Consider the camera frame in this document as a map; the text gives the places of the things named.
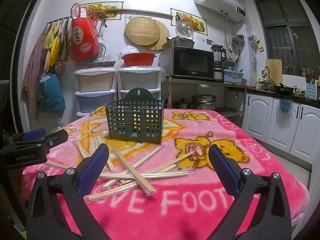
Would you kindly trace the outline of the white water heater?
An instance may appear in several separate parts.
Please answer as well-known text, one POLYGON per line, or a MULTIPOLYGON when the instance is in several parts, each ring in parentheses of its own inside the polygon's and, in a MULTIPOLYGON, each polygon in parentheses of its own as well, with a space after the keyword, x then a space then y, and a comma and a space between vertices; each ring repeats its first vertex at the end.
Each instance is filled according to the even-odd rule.
POLYGON ((217 13, 223 11, 233 22, 240 22, 246 17, 246 8, 236 0, 194 0, 194 2, 217 13))

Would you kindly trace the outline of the blue hanging bag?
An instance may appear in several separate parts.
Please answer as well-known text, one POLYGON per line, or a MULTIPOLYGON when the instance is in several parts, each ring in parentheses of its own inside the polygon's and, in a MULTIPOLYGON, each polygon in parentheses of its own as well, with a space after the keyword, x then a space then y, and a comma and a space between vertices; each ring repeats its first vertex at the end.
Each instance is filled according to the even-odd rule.
POLYGON ((65 98, 56 74, 42 74, 39 82, 39 97, 42 113, 64 112, 65 98))

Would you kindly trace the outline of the left plastic drawer tower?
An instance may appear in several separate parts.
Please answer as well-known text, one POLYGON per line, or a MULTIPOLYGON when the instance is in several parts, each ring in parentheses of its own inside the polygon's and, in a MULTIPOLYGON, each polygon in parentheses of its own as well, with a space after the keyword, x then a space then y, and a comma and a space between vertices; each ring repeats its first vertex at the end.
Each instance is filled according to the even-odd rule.
POLYGON ((75 98, 79 103, 77 116, 85 116, 117 96, 116 70, 113 67, 92 67, 76 70, 78 82, 75 98))

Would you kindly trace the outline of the plastic drawer tower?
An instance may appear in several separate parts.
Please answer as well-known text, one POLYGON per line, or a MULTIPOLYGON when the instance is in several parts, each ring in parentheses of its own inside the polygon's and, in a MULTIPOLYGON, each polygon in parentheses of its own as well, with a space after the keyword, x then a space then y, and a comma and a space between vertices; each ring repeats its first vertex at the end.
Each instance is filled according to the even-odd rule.
POLYGON ((79 103, 77 116, 85 116, 117 96, 116 70, 113 67, 92 67, 76 70, 78 82, 75 98, 79 103))
POLYGON ((161 68, 159 66, 132 66, 118 71, 118 93, 123 98, 131 89, 142 87, 161 99, 161 68))

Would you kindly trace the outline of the dark window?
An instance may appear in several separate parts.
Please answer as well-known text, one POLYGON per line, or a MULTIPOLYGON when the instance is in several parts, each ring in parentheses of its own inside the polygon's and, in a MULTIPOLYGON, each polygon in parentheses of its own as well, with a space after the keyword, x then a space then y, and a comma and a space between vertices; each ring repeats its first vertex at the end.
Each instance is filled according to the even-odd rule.
POLYGON ((255 2, 266 39, 267 58, 288 69, 319 70, 319 47, 311 22, 299 0, 255 2))

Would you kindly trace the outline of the round bamboo tray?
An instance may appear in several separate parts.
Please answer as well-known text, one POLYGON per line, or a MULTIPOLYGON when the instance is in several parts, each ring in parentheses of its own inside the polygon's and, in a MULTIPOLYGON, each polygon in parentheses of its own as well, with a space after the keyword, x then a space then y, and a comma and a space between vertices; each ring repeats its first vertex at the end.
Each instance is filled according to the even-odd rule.
POLYGON ((148 46, 159 40, 160 28, 151 18, 135 17, 127 23, 125 34, 134 44, 148 46))

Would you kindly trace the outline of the food poster left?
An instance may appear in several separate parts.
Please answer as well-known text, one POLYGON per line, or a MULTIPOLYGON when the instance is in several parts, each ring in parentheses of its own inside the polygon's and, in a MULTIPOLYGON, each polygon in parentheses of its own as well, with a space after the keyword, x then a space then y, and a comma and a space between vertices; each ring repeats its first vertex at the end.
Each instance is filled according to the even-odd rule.
POLYGON ((95 2, 85 3, 81 7, 86 9, 87 17, 91 20, 120 20, 124 2, 95 2))

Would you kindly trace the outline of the metal kitchen shelf rack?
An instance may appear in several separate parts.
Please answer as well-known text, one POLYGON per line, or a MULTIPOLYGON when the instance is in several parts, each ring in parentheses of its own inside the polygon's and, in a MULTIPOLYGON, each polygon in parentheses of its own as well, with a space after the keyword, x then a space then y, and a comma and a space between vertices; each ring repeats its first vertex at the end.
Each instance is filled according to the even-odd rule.
POLYGON ((193 96, 206 95, 215 98, 215 111, 239 127, 246 110, 246 85, 199 80, 166 78, 161 82, 161 98, 165 107, 194 109, 193 96))

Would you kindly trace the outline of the wooden chopsticks pair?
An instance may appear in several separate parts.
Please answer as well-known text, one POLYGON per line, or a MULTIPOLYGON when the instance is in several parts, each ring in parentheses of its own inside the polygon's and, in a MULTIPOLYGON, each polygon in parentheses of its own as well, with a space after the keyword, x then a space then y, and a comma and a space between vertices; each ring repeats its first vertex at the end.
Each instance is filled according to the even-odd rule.
POLYGON ((126 158, 116 148, 112 148, 114 155, 120 161, 126 170, 133 176, 136 183, 143 189, 147 196, 150 196, 157 192, 157 190, 145 179, 143 176, 136 171, 136 169, 126 160, 126 158))

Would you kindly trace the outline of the red plastic basin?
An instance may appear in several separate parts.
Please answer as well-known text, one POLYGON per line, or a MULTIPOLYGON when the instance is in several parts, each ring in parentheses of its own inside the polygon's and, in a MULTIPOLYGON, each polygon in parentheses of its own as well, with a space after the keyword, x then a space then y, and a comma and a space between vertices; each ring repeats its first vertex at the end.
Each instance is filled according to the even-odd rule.
POLYGON ((131 53, 122 57, 127 67, 132 66, 152 66, 156 55, 153 53, 131 53))

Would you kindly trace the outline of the right plastic drawer tower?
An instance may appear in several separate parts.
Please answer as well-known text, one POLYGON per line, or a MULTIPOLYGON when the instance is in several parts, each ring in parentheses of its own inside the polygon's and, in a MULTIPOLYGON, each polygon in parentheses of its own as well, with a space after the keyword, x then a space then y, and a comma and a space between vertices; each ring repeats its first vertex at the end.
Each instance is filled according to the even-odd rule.
POLYGON ((159 66, 132 66, 118 71, 118 93, 123 98, 131 89, 142 87, 161 99, 161 68, 159 66))

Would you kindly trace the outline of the black blender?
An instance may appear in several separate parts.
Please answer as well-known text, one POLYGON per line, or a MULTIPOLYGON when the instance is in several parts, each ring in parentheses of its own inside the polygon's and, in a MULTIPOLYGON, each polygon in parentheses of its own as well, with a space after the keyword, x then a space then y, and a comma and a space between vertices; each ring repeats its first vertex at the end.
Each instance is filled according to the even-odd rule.
POLYGON ((226 59, 226 50, 222 45, 214 44, 211 46, 214 55, 214 64, 222 66, 223 61, 226 59))

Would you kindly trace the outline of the white kitchen cabinets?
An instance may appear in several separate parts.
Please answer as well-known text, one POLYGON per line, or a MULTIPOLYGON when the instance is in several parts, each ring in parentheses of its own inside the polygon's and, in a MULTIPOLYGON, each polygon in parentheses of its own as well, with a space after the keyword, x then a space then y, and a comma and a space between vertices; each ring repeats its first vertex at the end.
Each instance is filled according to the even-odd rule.
POLYGON ((246 133, 309 164, 319 161, 319 109, 271 96, 247 94, 246 133))

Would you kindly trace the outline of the wrapped chopsticks left side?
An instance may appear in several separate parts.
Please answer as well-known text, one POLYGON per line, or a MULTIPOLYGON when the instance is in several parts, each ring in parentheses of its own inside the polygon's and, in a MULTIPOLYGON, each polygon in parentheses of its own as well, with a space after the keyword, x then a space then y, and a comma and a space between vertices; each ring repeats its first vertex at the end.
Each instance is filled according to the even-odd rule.
POLYGON ((82 158, 87 158, 90 157, 91 155, 81 146, 80 142, 78 142, 77 140, 73 141, 73 144, 76 146, 76 148, 78 149, 80 155, 82 156, 82 158))

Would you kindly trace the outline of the pink cartoon bear blanket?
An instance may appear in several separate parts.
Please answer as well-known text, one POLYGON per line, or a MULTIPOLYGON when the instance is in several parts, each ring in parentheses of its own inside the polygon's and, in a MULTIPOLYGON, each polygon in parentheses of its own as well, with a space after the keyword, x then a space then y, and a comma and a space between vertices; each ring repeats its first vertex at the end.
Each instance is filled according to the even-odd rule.
POLYGON ((68 141, 50 151, 49 164, 24 170, 29 181, 27 192, 39 172, 51 176, 77 166, 82 157, 76 143, 93 152, 97 138, 109 148, 118 149, 131 163, 149 154, 150 158, 137 168, 139 172, 176 158, 180 159, 177 169, 188 171, 186 176, 152 180, 157 191, 151 196, 136 186, 114 196, 86 200, 91 213, 112 239, 206 239, 233 202, 209 163, 208 150, 213 144, 255 174, 280 174, 292 224, 297 224, 309 203, 307 188, 279 160, 215 111, 165 110, 161 146, 111 139, 104 107, 67 125, 66 130, 68 141))

